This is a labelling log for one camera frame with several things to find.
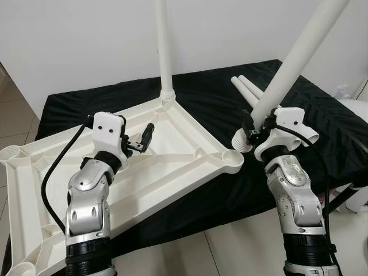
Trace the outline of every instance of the tiled floor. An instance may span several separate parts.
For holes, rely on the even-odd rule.
[[[0,95],[0,150],[34,140],[39,121],[13,83]],[[7,186],[0,165],[0,264],[9,234]],[[331,216],[331,236],[345,275],[368,275],[368,213]],[[275,210],[114,260],[119,275],[283,275],[282,235]]]

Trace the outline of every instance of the white plastic stand base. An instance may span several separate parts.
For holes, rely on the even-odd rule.
[[[117,114],[126,118],[131,141],[140,141],[149,122],[155,131],[146,153],[134,153],[110,187],[112,237],[217,175],[238,172],[243,164],[242,154],[221,145],[175,101],[163,105],[158,98]],[[0,151],[7,172],[12,240],[13,264],[7,275],[51,275],[65,266],[65,237],[42,202],[41,181],[77,129]],[[60,218],[66,214],[68,181],[85,156],[94,156],[89,129],[48,181],[47,196]]]

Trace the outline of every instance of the white plastic pole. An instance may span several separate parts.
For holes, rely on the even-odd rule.
[[[256,96],[254,96],[252,92],[250,92],[249,89],[246,88],[240,80],[238,80],[237,77],[233,76],[231,78],[231,82],[238,89],[244,99],[246,99],[246,101],[250,104],[250,106],[254,108],[258,103]]]
[[[238,79],[253,93],[254,96],[257,97],[257,99],[260,99],[263,96],[263,91],[253,84],[249,79],[243,75],[240,75]]]
[[[167,31],[166,0],[156,0],[157,40],[159,48],[161,93],[163,101],[175,99],[171,76],[170,44]]]
[[[259,129],[272,108],[281,103],[349,0],[323,0],[285,58],[251,115]]]

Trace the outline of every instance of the robotic arm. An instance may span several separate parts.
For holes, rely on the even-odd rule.
[[[266,165],[267,184],[276,200],[284,239],[285,275],[339,276],[339,268],[331,260],[336,248],[327,238],[321,204],[311,190],[307,173],[290,153],[301,143],[308,145],[319,138],[302,124],[303,118],[300,108],[277,108],[257,130],[251,115],[243,110],[242,129],[234,136],[233,146],[243,152],[254,147],[255,157]],[[301,134],[308,144],[279,128]]]
[[[67,275],[117,275],[110,254],[109,186],[118,170],[126,168],[132,150],[145,152],[154,125],[148,124],[140,143],[125,134],[126,119],[99,112],[93,117],[93,141],[97,154],[84,158],[80,171],[68,184],[66,213]]]

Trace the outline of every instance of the wire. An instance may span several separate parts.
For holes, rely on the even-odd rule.
[[[358,94],[358,96],[357,96],[357,98],[356,98],[356,99],[358,99],[358,98],[359,98],[359,96],[363,93],[364,88],[366,88],[367,83],[368,83],[368,79],[367,79],[367,81],[366,81],[365,85],[363,86],[362,91]]]
[[[57,225],[63,231],[63,233],[65,233],[65,225],[63,224],[63,222],[61,221],[61,219],[57,216],[57,214],[54,212],[54,210],[52,209],[50,203],[48,202],[47,195],[46,195],[46,185],[47,185],[48,179],[50,178],[50,175],[52,174],[52,172],[54,171],[54,169],[56,168],[56,166],[59,164],[59,162],[64,157],[64,155],[67,153],[67,151],[74,144],[74,142],[78,139],[78,137],[82,134],[82,132],[85,129],[85,127],[86,127],[85,124],[81,125],[80,128],[79,128],[79,130],[77,131],[77,133],[74,135],[74,137],[69,141],[69,143],[61,151],[61,153],[59,154],[59,156],[55,159],[55,161],[52,163],[51,167],[48,169],[48,171],[47,171],[47,173],[46,173],[46,175],[45,175],[45,177],[44,177],[44,179],[42,181],[42,185],[41,185],[41,196],[42,196],[42,200],[44,202],[44,205],[46,206],[47,211],[50,213],[50,215],[55,220],[55,222],[57,223]]]
[[[315,153],[317,154],[318,158],[320,159],[320,161],[323,165],[323,170],[324,170],[324,174],[325,174],[325,185],[326,185],[325,195],[324,195],[324,204],[325,205],[324,205],[324,214],[323,214],[324,215],[324,226],[325,226],[325,229],[326,229],[327,243],[328,243],[329,246],[331,246],[332,245],[331,244],[331,237],[330,237],[330,234],[329,234],[329,173],[328,173],[328,167],[326,165],[326,162],[325,162],[322,154],[320,153],[319,149],[315,145],[313,145],[303,135],[299,134],[296,131],[293,131],[292,129],[285,128],[284,126],[280,126],[280,125],[277,125],[277,124],[274,124],[273,128],[277,128],[277,129],[280,129],[282,131],[289,132],[290,134],[295,135],[296,137],[301,139],[303,142],[305,142],[307,145],[309,145],[311,149],[313,149],[315,151]],[[343,274],[341,272],[339,262],[338,262],[338,260],[335,256],[335,253],[330,250],[329,254],[331,256],[331,259],[332,259],[333,263],[338,267],[339,275],[343,276]]]

